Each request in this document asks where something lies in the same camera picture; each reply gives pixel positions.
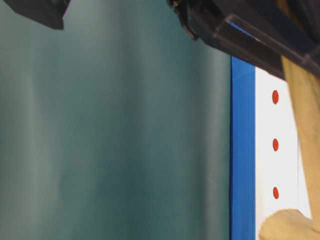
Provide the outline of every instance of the green wall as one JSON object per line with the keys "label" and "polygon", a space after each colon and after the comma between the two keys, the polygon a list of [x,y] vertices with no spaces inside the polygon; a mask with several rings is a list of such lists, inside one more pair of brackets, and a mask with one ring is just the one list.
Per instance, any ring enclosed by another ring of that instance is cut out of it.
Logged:
{"label": "green wall", "polygon": [[0,239],[228,239],[230,57],[165,0],[0,1],[0,83]]}

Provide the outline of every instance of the beige object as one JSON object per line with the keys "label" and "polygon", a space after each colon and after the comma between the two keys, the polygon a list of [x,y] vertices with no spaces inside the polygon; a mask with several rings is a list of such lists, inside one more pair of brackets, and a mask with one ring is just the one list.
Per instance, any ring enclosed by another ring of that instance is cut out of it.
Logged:
{"label": "beige object", "polygon": [[285,57],[282,63],[300,141],[312,221],[297,210],[281,210],[263,223],[259,238],[320,240],[320,79]]}

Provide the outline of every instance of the blue strip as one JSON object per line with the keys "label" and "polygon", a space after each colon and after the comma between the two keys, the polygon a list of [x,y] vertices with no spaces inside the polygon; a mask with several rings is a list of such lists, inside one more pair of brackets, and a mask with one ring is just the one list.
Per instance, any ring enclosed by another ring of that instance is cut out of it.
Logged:
{"label": "blue strip", "polygon": [[255,240],[255,67],[231,65],[231,239]]}

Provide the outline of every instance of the red marker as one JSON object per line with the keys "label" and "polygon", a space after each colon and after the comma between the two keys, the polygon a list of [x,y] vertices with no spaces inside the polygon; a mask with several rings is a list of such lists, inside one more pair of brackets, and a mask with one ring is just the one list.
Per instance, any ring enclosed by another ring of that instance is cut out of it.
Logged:
{"label": "red marker", "polygon": [[273,188],[273,196],[275,199],[279,198],[278,188],[276,188],[276,187]]}
{"label": "red marker", "polygon": [[277,90],[274,90],[272,93],[272,101],[274,104],[277,104],[279,102],[279,93]]}

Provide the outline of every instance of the wooden piece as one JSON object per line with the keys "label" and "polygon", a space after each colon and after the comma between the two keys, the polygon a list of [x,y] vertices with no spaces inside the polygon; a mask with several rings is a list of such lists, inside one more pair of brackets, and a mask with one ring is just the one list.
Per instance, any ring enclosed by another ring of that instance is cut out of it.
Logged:
{"label": "wooden piece", "polygon": [[260,240],[320,240],[320,234],[312,229],[312,221],[298,210],[281,210],[263,223]]}

